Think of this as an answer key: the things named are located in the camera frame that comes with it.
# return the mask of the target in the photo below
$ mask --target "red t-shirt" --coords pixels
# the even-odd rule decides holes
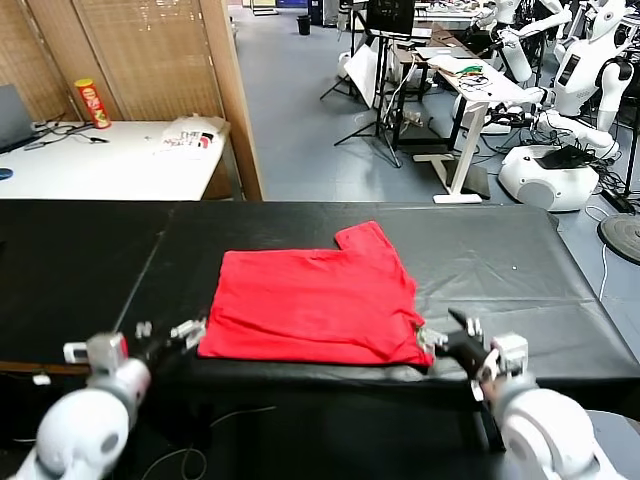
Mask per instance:
[[[357,365],[433,364],[415,281],[380,226],[336,234],[341,250],[225,253],[205,357]]]

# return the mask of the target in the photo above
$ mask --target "black table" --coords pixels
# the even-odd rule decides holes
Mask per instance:
[[[638,418],[640,366],[552,217],[525,206],[5,201],[0,369],[62,365],[64,342],[110,330],[119,319],[131,333],[138,321],[161,328],[206,315],[226,250],[331,248],[338,230],[370,219],[418,281],[417,309],[433,328],[456,328],[448,307],[477,313],[489,338],[515,331],[528,339],[541,385],[586,408]],[[477,407],[447,361],[427,372],[194,355],[167,365],[155,385],[209,399],[298,401],[350,392]]]

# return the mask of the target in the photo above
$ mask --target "pringles can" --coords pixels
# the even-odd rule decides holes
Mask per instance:
[[[93,84],[93,80],[90,78],[81,78],[76,80],[75,84],[80,96],[87,106],[91,120],[96,128],[107,128],[111,126],[111,120],[107,115],[107,110],[104,108],[100,95],[96,90],[96,86]]]

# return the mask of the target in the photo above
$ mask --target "laptop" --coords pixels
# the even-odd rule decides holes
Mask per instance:
[[[10,152],[40,135],[31,128],[32,120],[16,87],[0,86],[0,153]]]
[[[462,47],[417,47],[416,52],[424,60],[438,55],[451,55],[453,58],[476,58],[476,56]]]

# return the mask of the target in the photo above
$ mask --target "white desk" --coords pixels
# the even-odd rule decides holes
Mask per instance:
[[[469,126],[469,133],[467,134],[467,141],[460,154],[460,160],[456,172],[453,176],[451,186],[447,186],[447,171],[442,164],[442,156],[437,155],[414,155],[413,160],[416,162],[431,162],[434,170],[438,174],[438,178],[444,185],[447,193],[445,195],[434,195],[433,201],[435,203],[481,203],[482,199],[476,194],[463,194],[462,186],[464,180],[469,172],[471,166],[471,159],[473,153],[480,139],[480,133],[484,126],[485,115],[491,102],[510,102],[521,101],[525,98],[525,92],[518,85],[506,78],[495,68],[489,65],[487,62],[480,59],[459,59],[458,62],[465,62],[467,66],[470,65],[482,65],[483,75],[487,77],[488,84],[477,88],[476,90],[469,91],[462,88],[460,79],[455,76],[446,75],[442,71],[439,73],[445,78],[447,82],[456,89],[460,95],[467,101],[466,110],[473,113],[471,125]]]
[[[0,181],[0,198],[64,200],[200,200],[222,159],[233,197],[242,199],[235,156],[224,122],[220,141],[201,159],[155,154],[171,122],[114,122],[104,130],[83,132],[109,143],[91,144],[72,135],[35,150],[22,148],[0,156],[13,176]],[[60,138],[49,134],[43,141]]]
[[[416,2],[414,9],[414,17],[417,22],[459,23],[458,28],[471,25],[473,19],[480,13],[480,9],[448,10],[437,8],[430,2]]]

